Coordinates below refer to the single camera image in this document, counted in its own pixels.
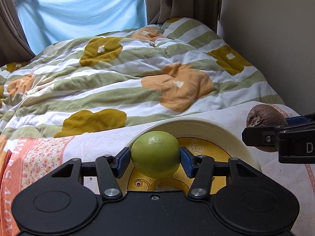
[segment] striped blanket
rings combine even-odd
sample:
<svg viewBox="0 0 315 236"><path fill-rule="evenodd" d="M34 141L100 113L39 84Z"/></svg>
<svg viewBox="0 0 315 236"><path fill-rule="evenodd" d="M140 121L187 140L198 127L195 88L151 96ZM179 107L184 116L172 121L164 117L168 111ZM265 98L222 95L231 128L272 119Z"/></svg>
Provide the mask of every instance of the striped blanket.
<svg viewBox="0 0 315 236"><path fill-rule="evenodd" d="M283 104L264 76L199 21L50 45L1 67L1 142L63 137L223 109Z"/></svg>

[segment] silver screw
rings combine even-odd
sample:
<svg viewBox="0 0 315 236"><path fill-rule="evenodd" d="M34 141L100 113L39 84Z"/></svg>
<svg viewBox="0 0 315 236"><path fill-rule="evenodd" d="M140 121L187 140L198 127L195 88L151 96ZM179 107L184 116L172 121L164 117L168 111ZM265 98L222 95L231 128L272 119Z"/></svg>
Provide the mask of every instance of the silver screw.
<svg viewBox="0 0 315 236"><path fill-rule="evenodd" d="M120 191L116 188L109 188L109 189L106 189L104 191L104 194L108 197L114 197L114 196L117 196L118 194L120 193Z"/></svg>
<svg viewBox="0 0 315 236"><path fill-rule="evenodd" d="M206 195L206 190L205 189L202 189L202 188L195 188L195 189L192 189L190 191L190 193L193 195L193 196L196 196L196 197L201 197L201 196L204 196Z"/></svg>

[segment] wall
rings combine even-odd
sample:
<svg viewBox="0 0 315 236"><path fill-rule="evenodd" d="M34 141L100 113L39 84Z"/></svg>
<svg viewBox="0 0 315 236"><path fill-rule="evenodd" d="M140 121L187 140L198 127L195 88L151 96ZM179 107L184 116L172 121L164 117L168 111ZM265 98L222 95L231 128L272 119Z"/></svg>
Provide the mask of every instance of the wall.
<svg viewBox="0 0 315 236"><path fill-rule="evenodd" d="M218 34L287 106L315 112L315 0L223 0Z"/></svg>

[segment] green fruit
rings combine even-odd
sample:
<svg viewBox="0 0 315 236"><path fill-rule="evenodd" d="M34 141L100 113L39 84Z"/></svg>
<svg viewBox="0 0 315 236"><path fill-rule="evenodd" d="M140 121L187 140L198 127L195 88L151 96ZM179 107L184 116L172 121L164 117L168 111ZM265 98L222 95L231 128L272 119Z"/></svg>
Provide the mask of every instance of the green fruit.
<svg viewBox="0 0 315 236"><path fill-rule="evenodd" d="M179 168L179 143L174 136L164 131L145 133L134 142L131 160L145 176L154 179L170 177Z"/></svg>

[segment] blue cloth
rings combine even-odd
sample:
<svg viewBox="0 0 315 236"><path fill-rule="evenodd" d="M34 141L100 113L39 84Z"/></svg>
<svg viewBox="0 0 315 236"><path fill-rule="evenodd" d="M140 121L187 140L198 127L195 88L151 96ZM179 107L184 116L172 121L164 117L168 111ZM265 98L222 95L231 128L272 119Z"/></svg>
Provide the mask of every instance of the blue cloth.
<svg viewBox="0 0 315 236"><path fill-rule="evenodd" d="M69 39L147 25L145 0L17 0L35 54Z"/></svg>

